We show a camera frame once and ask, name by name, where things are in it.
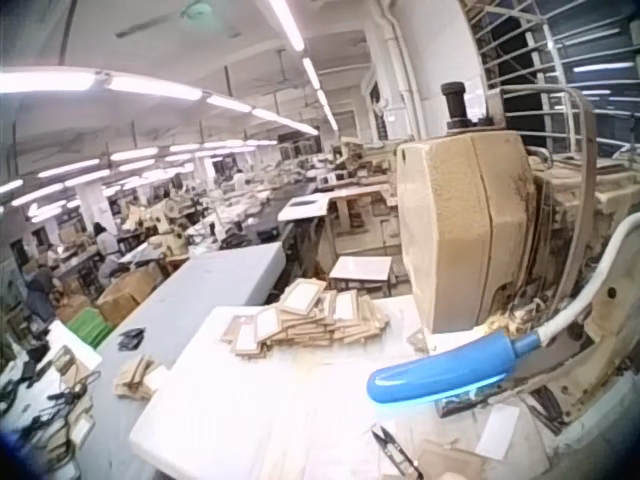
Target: fluorescent light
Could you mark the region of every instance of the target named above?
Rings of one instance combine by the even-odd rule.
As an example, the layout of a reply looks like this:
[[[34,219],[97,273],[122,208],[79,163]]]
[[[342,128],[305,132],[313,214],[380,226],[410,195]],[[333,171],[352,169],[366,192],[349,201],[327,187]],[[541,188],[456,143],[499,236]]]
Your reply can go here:
[[[92,182],[93,180],[97,180],[98,178],[106,177],[111,173],[111,170],[105,168],[104,170],[98,170],[97,172],[88,173],[86,175],[81,175],[76,178],[72,178],[71,180],[67,180],[64,182],[65,187],[73,187],[75,185],[80,185],[81,183]]]
[[[595,65],[585,65],[584,67],[575,67],[574,72],[593,72],[596,70],[615,70],[619,68],[628,68],[635,66],[633,62],[619,62],[619,63],[598,63]]]
[[[274,12],[276,12],[287,37],[289,37],[291,46],[293,46],[296,52],[304,50],[304,40],[302,40],[302,35],[300,35],[300,30],[298,30],[296,21],[293,19],[293,15],[291,15],[291,10],[289,10],[287,2],[285,0],[269,0],[269,3],[271,3]]]
[[[136,180],[140,180],[140,177],[138,175],[134,175],[133,177],[125,178],[124,180],[120,180],[119,182],[116,182],[116,184],[117,185],[123,185],[125,183],[135,182]]]
[[[24,183],[24,180],[14,180],[13,182],[5,183],[4,185],[0,185],[0,193],[6,193],[14,188],[21,187]]]
[[[37,203],[32,203],[31,206],[29,207],[29,211],[27,212],[27,215],[29,217],[39,217],[40,215],[46,214],[50,210],[63,207],[66,204],[67,204],[66,200],[60,200],[59,202],[51,203],[49,205],[45,205],[44,207],[38,208]]]
[[[31,223],[40,223],[43,220],[46,220],[47,218],[55,217],[56,215],[58,215],[61,212],[62,212],[62,208],[60,208],[60,207],[54,208],[53,210],[49,210],[46,213],[43,213],[42,215],[38,215],[37,217],[33,217],[31,219]]]
[[[62,183],[54,183],[53,185],[49,185],[48,187],[41,188],[40,190],[36,190],[35,192],[28,193],[27,195],[23,195],[22,197],[16,198],[11,205],[14,207],[18,207],[20,205],[24,205],[25,203],[29,203],[32,200],[37,198],[44,197],[45,195],[49,195],[53,192],[57,192],[64,188],[64,184]]]
[[[164,157],[167,162],[179,162],[181,160],[188,160],[193,157],[192,153],[179,153],[178,155],[169,155]]]
[[[619,33],[619,32],[620,32],[619,28],[612,28],[609,30],[605,30],[603,32],[592,33],[591,35],[585,35],[584,37],[574,38],[573,40],[567,40],[561,43],[562,43],[562,46],[567,47],[569,45],[576,45],[578,43],[588,42],[589,40],[595,40],[596,38],[602,38],[608,35],[615,35],[616,33]]]
[[[329,102],[327,101],[327,96],[324,94],[322,90],[318,90],[316,93],[318,94],[318,100],[320,100],[320,103],[322,104],[322,106],[326,107],[327,105],[329,105]]]
[[[244,153],[244,152],[253,152],[255,151],[256,147],[238,147],[238,148],[232,148],[231,152],[232,153]]]
[[[611,90],[583,90],[583,95],[609,95]]]
[[[0,73],[0,93],[83,91],[96,76],[88,72],[34,71]]]
[[[151,158],[149,160],[142,160],[141,162],[133,162],[127,163],[126,165],[122,165],[118,168],[121,172],[128,172],[129,170],[137,170],[138,168],[148,167],[149,165],[153,165],[156,163],[155,158]]]
[[[110,90],[120,92],[142,93],[161,97],[180,98],[183,100],[198,100],[202,97],[202,90],[180,83],[157,80],[155,78],[116,75],[107,84]]]
[[[257,146],[266,146],[266,145],[277,145],[278,142],[275,140],[247,140],[245,145],[249,147],[257,147]]]
[[[325,105],[325,107],[324,107],[324,114],[329,119],[329,123],[331,124],[331,128],[333,128],[333,131],[337,132],[338,131],[338,124],[336,123],[336,119],[333,117],[333,113],[331,113],[331,109],[329,108],[328,105]]]
[[[609,97],[613,102],[640,102],[638,97]]]
[[[270,112],[268,110],[263,110],[262,108],[254,108],[251,111],[251,114],[255,115],[256,117],[262,118],[264,120],[271,120],[273,122],[278,122],[280,119],[280,117],[275,113]]]
[[[242,147],[244,145],[243,140],[222,140],[219,142],[208,142],[204,144],[205,148],[216,148],[216,147]]]
[[[85,167],[91,167],[92,165],[97,165],[100,163],[99,158],[94,158],[92,160],[85,160],[83,162],[72,163],[71,165],[65,165],[64,167],[52,168],[51,170],[45,170],[44,172],[40,172],[38,177],[47,178],[52,175],[58,175],[60,173],[71,172],[73,170],[79,170]]]
[[[122,160],[131,160],[134,158],[150,157],[158,153],[158,147],[139,148],[137,150],[127,150],[126,152],[118,152],[111,155],[111,160],[119,162]]]
[[[118,190],[120,190],[120,189],[122,189],[122,186],[120,186],[120,185],[114,185],[114,186],[112,186],[112,187],[105,188],[105,189],[102,191],[102,194],[103,194],[105,197],[110,197],[111,195],[113,195],[114,193],[116,193],[116,192],[117,192]]]
[[[219,95],[211,95],[207,98],[207,103],[217,105],[219,107],[230,108],[231,110],[243,113],[249,113],[251,111],[251,107],[246,103],[238,102],[231,98],[220,97]]]
[[[311,59],[309,57],[305,57],[302,59],[302,65],[304,65],[304,69],[307,71],[307,75],[309,76],[309,80],[311,80],[311,85],[316,90],[320,90],[320,79],[318,78],[318,74],[316,73],[315,68],[313,68],[313,63],[311,63]]]
[[[197,150],[200,148],[199,143],[187,143],[185,145],[171,145],[169,147],[170,152],[189,152],[191,150]]]
[[[217,150],[203,150],[202,152],[196,152],[196,158],[210,157],[216,154]]]

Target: white column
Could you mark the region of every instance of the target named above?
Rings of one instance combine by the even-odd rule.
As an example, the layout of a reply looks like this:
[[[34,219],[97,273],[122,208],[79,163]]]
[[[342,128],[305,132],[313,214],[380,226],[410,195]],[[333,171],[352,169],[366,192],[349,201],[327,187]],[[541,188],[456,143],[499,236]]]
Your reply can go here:
[[[109,202],[102,193],[100,182],[78,185],[76,193],[80,199],[80,212],[88,231],[93,229],[95,222],[100,222],[112,234],[118,233]]]

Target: white cable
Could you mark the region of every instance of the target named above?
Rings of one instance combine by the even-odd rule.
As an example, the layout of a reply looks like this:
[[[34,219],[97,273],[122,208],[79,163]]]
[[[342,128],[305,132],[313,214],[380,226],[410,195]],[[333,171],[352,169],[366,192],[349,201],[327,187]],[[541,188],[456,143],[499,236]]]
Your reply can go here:
[[[607,249],[604,251],[604,255],[602,255],[598,268],[596,268],[593,276],[580,294],[564,310],[538,328],[537,333],[542,346],[545,346],[553,337],[571,325],[584,309],[589,306],[593,297],[602,287],[607,275],[609,275],[609,271],[618,255],[622,242],[638,227],[640,227],[640,213],[629,215],[618,225],[618,228],[616,228],[616,231],[609,241],[609,245],[607,245]]]

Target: worker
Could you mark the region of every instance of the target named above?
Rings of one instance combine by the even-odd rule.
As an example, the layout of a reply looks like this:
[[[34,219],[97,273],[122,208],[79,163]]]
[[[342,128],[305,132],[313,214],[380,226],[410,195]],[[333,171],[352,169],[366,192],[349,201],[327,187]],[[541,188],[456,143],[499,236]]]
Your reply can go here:
[[[26,282],[27,298],[25,305],[29,311],[43,322],[38,325],[38,329],[43,328],[56,316],[55,308],[51,302],[52,293],[62,292],[62,282],[58,280],[48,265],[47,250],[40,248],[40,255],[37,258],[37,270]]]
[[[104,263],[98,269],[98,280],[103,287],[111,283],[111,276],[120,269],[118,260],[122,258],[118,241],[107,231],[100,222],[93,224],[93,234],[96,237],[98,250],[104,257]]]
[[[241,169],[238,169],[233,176],[233,185],[235,186],[236,192],[241,192],[247,186],[247,176]]]

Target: ceiling fan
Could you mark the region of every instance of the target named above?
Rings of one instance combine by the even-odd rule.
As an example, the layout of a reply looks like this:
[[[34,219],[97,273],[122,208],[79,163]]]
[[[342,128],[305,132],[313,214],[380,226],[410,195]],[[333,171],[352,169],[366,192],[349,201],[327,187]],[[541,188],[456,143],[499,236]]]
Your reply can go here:
[[[185,20],[193,25],[204,26],[210,30],[223,29],[227,36],[231,39],[238,38],[242,33],[234,26],[230,25],[224,16],[219,12],[221,8],[215,8],[211,2],[217,3],[219,0],[193,0],[179,12],[168,13],[158,17],[150,18],[141,23],[130,26],[115,34],[118,39],[127,38],[136,33],[141,33],[151,28],[163,25],[165,23],[174,22],[176,20]]]
[[[304,88],[306,85],[305,81],[299,81],[299,80],[293,80],[289,77],[287,77],[287,71],[284,67],[284,61],[282,59],[282,55],[284,54],[284,52],[286,52],[285,49],[278,49],[276,51],[277,55],[278,55],[278,61],[280,63],[280,76],[281,78],[278,79],[277,81],[273,81],[273,80],[266,80],[266,79],[256,79],[256,82],[261,83],[263,85],[273,85],[275,83],[276,88],[272,89],[268,92],[263,93],[263,95],[272,95],[274,93],[278,93],[281,92],[282,90],[287,90],[287,89],[301,89]]]

